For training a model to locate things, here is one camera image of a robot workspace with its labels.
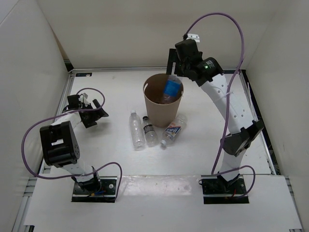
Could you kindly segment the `blue-label blue-cap plastic bottle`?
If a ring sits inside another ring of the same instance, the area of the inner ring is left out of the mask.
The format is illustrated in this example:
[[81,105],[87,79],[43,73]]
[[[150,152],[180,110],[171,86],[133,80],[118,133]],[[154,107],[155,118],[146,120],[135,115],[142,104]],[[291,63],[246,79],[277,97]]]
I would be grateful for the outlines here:
[[162,103],[170,104],[176,101],[181,85],[182,81],[180,78],[169,75],[163,91]]

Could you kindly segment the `white-blue label plastic bottle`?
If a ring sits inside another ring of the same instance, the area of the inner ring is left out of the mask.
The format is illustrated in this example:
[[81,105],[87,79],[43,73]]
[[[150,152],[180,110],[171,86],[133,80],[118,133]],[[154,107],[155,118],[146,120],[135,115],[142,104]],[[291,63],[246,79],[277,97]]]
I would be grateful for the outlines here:
[[173,144],[178,134],[185,129],[187,121],[188,119],[184,114],[178,114],[164,130],[160,145],[165,148]]

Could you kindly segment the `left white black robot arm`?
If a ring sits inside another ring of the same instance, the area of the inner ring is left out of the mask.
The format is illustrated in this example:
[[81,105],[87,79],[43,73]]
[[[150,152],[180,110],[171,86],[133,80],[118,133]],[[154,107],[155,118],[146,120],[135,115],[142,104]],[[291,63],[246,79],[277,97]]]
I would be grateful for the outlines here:
[[97,125],[97,121],[109,115],[100,107],[98,100],[88,102],[87,95],[68,96],[67,110],[49,126],[40,128],[43,158],[47,165],[62,168],[82,190],[97,193],[101,180],[95,169],[80,160],[80,149],[74,128],[82,123],[85,128]]

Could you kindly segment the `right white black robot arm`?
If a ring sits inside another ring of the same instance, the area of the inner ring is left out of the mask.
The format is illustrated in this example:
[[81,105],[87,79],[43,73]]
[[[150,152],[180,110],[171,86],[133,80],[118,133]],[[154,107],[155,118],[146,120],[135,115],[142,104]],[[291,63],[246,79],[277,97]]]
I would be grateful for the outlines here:
[[228,193],[239,178],[240,165],[252,141],[264,128],[261,120],[254,121],[230,90],[218,61],[212,57],[203,59],[193,39],[175,44],[169,50],[167,74],[187,77],[210,97],[225,120],[219,154],[223,162],[217,176],[217,188]]

